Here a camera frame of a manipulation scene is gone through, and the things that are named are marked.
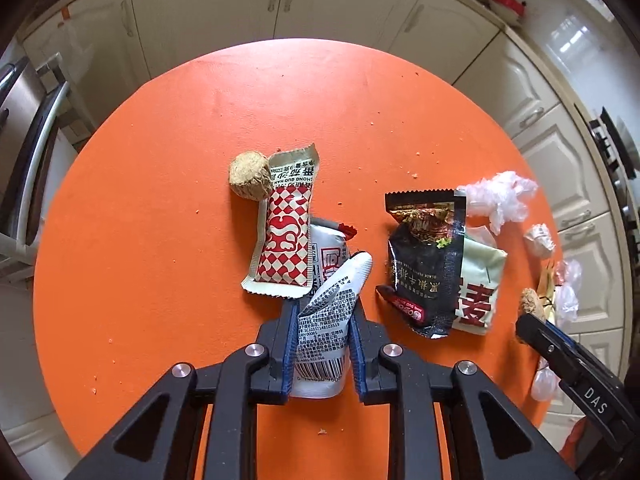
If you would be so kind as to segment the white grey printed wrapper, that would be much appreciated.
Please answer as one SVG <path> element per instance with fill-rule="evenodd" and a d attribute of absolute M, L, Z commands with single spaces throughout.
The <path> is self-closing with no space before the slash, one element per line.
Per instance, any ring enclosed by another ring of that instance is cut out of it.
<path fill-rule="evenodd" d="M 310 224 L 312 285 L 299 303 L 291 396 L 323 400 L 344 388 L 349 367 L 348 326 L 372 270 L 368 252 L 348 250 L 337 224 Z"/>

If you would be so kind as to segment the cream kitchen cabinets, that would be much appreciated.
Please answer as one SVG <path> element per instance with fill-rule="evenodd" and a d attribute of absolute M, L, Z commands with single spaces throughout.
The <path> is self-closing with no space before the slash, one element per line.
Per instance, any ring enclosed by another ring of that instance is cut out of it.
<path fill-rule="evenodd" d="M 18 39 L 62 58 L 88 127 L 145 81 L 259 39 L 326 38 L 390 52 L 453 84 L 514 140 L 584 281 L 573 333 L 614 372 L 630 346 L 623 218 L 588 110 L 552 56 L 478 0 L 40 0 Z"/>

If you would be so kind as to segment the brown cookie piece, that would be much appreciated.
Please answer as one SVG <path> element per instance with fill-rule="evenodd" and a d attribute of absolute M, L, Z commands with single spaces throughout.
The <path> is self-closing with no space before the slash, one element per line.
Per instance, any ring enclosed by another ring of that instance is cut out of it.
<path fill-rule="evenodd" d="M 521 292 L 520 302 L 518 303 L 518 314 L 531 314 L 538 320 L 544 322 L 546 320 L 546 314 L 544 313 L 544 306 L 540 297 L 537 295 L 535 289 L 524 288 Z"/>

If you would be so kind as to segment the red white checkered wrapper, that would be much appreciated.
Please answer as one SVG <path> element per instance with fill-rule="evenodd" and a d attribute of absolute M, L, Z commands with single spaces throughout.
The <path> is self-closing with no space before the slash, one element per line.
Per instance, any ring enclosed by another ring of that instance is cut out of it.
<path fill-rule="evenodd" d="M 310 204 L 319 155 L 312 144 L 269 159 L 272 191 L 259 203 L 257 242 L 242 289 L 298 299 L 312 286 Z"/>

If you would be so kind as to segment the pale green red wrapper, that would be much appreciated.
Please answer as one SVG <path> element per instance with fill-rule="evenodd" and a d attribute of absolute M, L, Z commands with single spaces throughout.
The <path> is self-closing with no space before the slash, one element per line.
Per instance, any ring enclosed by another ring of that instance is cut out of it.
<path fill-rule="evenodd" d="M 485 336 L 497 311 L 499 287 L 508 254 L 474 238 L 464 238 L 454 328 Z"/>

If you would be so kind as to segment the crumpled white plastic wrap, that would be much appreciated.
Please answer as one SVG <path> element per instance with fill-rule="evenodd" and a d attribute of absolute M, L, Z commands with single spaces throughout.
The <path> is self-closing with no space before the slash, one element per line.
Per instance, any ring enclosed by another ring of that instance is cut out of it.
<path fill-rule="evenodd" d="M 526 202 L 533 198 L 538 184 L 519 176 L 515 171 L 503 171 L 492 178 L 460 185 L 456 191 L 466 198 L 466 213 L 488 219 L 489 231 L 499 235 L 506 222 L 521 223 L 528 217 Z"/>

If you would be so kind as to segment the black snack wrapper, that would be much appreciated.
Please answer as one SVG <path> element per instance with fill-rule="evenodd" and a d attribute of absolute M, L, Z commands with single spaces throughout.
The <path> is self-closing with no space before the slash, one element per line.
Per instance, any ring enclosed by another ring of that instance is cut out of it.
<path fill-rule="evenodd" d="M 376 292 L 427 339 L 449 335 L 461 278 L 466 198 L 455 190 L 391 192 L 388 283 Z"/>

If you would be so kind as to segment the round brown cookie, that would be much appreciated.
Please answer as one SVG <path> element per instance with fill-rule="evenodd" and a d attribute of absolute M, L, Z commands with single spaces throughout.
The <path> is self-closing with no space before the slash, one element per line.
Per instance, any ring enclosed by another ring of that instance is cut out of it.
<path fill-rule="evenodd" d="M 237 196 L 260 202 L 272 191 L 269 159 L 258 151 L 246 151 L 230 162 L 228 181 Z"/>

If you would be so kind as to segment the orange round tablecloth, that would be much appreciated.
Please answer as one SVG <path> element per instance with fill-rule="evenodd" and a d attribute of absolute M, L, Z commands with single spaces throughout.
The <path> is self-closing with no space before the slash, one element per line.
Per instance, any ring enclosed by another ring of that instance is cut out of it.
<path fill-rule="evenodd" d="M 312 210 L 356 226 L 373 283 L 385 275 L 386 192 L 529 175 L 456 89 L 352 44 L 247 44 L 148 82 L 73 163 L 38 252 L 38 356 L 81 451 L 172 364 L 218 362 L 279 313 L 279 300 L 242 289 L 257 207 L 231 192 L 228 166 L 251 148 L 310 144 Z"/>

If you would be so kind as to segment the red white container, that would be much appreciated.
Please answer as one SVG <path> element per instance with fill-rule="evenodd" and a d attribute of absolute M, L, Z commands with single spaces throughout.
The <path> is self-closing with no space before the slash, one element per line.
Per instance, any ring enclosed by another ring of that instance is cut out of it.
<path fill-rule="evenodd" d="M 525 15 L 526 2 L 518 0 L 488 0 L 491 11 L 511 26 L 521 24 Z"/>

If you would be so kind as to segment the stainless steel appliance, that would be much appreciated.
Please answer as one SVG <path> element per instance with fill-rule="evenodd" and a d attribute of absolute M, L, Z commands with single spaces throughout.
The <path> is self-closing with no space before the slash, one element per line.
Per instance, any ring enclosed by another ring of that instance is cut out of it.
<path fill-rule="evenodd" d="M 52 90 L 22 56 L 1 67 L 1 238 L 4 252 L 32 260 L 44 220 L 76 152 L 62 135 L 68 83 Z"/>

